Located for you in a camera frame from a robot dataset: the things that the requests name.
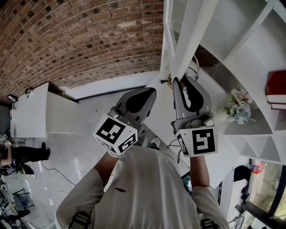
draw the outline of floor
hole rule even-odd
[[[105,153],[105,148],[92,135],[97,122],[104,113],[109,112],[124,93],[114,93],[80,101],[80,129],[76,134],[48,134],[45,139],[27,139],[26,146],[39,148],[45,141],[51,150],[51,155],[48,161],[43,161],[44,166],[48,169],[57,169],[69,181],[77,184]],[[74,187],[59,172],[46,170],[43,164],[40,162],[28,163],[35,171],[33,176],[12,174],[5,178],[9,193],[22,188],[30,192],[35,207],[31,208],[31,214],[25,216],[29,222],[38,218],[44,219],[46,216],[53,220],[54,212],[59,204]],[[181,160],[179,169],[181,175],[184,175],[188,172],[189,167]]]

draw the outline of person in black pants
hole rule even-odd
[[[12,159],[15,160],[16,165],[26,163],[29,161],[44,161],[50,157],[50,149],[46,149],[46,144],[43,142],[41,148],[33,147],[16,147],[9,146],[5,149],[3,144],[0,147],[0,163],[1,166],[12,164]]]

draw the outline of white wall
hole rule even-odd
[[[220,199],[220,209],[225,217],[227,217],[230,207],[231,195],[233,189],[232,183],[233,183],[233,171],[229,171],[229,173],[223,180],[222,194]]]
[[[112,79],[96,81],[75,88],[61,87],[64,93],[74,99],[85,98],[106,92],[113,92],[122,89],[146,86],[159,74],[159,71],[137,73],[127,76],[120,76]]]

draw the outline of window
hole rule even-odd
[[[277,192],[282,172],[282,165],[265,163],[258,160],[255,160],[255,164],[262,168],[262,172],[253,175],[249,200],[262,210],[268,212]]]
[[[280,203],[278,205],[278,208],[274,214],[275,218],[279,218],[281,220],[286,219],[286,189],[284,189],[282,198],[280,200]]]

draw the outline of white cabinet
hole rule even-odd
[[[15,103],[11,135],[18,138],[45,138],[46,133],[77,131],[79,104],[48,91],[49,83],[22,95]]]

